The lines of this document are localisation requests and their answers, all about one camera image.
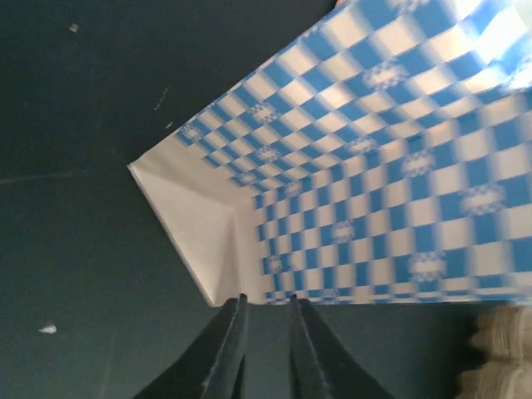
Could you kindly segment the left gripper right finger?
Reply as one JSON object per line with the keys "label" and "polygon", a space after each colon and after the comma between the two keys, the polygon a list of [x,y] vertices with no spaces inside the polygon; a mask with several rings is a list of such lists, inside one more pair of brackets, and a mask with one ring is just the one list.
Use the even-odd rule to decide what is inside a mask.
{"label": "left gripper right finger", "polygon": [[290,298],[288,328],[292,398],[393,398],[354,361],[306,298]]}

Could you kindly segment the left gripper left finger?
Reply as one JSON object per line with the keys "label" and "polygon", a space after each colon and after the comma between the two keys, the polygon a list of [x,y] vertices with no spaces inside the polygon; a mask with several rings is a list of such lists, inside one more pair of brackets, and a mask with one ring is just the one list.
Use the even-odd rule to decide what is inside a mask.
{"label": "left gripper left finger", "polygon": [[248,300],[228,299],[180,358],[136,399],[232,399],[244,391]]}

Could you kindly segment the brown cardboard cup carrier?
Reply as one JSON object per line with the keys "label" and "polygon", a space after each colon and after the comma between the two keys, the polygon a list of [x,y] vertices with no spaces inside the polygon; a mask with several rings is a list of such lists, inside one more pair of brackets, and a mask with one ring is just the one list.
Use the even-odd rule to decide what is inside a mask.
{"label": "brown cardboard cup carrier", "polygon": [[459,398],[531,397],[531,308],[502,305],[475,320],[469,344],[486,355],[478,368],[461,373]]}

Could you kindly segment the blue checkered paper bag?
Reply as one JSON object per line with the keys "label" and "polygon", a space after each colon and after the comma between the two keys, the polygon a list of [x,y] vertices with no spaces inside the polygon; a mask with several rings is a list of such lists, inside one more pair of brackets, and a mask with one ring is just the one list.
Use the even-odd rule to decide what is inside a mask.
{"label": "blue checkered paper bag", "polygon": [[531,300],[531,4],[346,1],[129,165],[214,307]]}

